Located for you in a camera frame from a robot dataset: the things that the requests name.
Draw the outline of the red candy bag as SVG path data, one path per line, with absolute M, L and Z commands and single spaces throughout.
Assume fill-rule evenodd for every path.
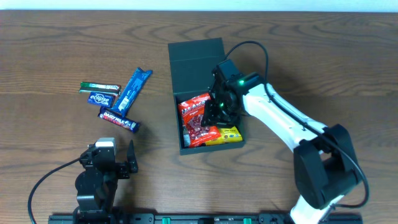
M 189 147 L 201 146 L 207 141 L 212 141 L 221 136 L 216 126 L 201 125 L 205 103 L 210 100 L 210 95 L 205 93 L 178 104 L 178 112 L 190 138 Z

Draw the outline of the yellow snack bag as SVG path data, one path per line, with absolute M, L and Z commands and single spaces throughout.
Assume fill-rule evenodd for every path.
M 236 142 L 241 142 L 243 140 L 241 133 L 238 131 L 237 127 L 235 126 L 232 128 L 219 128 L 218 131 L 220 132 L 221 136 L 217 139 L 207 141 L 205 143 L 206 146 L 236 143 Z

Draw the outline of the black box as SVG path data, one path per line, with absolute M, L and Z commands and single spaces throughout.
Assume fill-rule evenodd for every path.
M 208 87 L 214 82 L 211 71 L 225 58 L 222 38 L 176 42 L 168 44 L 168 48 L 180 155 L 242 148 L 246 143 L 242 118 L 237 125 L 243 136 L 241 142 L 185 147 L 182 119 L 177 108 L 179 103 L 208 92 Z

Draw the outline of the blue cookie pack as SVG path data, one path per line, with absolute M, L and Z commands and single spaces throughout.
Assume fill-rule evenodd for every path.
M 152 70 L 143 70 L 142 68 L 137 67 L 120 97 L 111 108 L 111 111 L 119 113 L 122 117 L 125 117 L 146 81 L 152 74 Z

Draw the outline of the black snack packet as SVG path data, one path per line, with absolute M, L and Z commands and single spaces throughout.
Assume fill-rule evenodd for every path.
M 187 130 L 183 131 L 183 146 L 189 147 L 190 146 L 190 135 Z

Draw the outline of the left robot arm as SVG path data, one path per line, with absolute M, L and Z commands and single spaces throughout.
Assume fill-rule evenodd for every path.
M 115 138 L 100 138 L 88 145 L 78 159 L 84 171 L 76 178 L 78 208 L 73 223 L 127 223 L 120 208 L 114 207 L 118 180 L 129 179 L 138 172 L 133 141 L 129 142 L 124 162 L 116 161 Z

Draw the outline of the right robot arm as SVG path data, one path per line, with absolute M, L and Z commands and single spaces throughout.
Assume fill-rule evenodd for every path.
M 264 123 L 294 154 L 300 193 L 290 211 L 294 223 L 322 223 L 339 201 L 365 181 L 349 132 L 309 118 L 258 74 L 242 74 L 231 60 L 216 65 L 202 126 L 232 128 L 245 112 Z

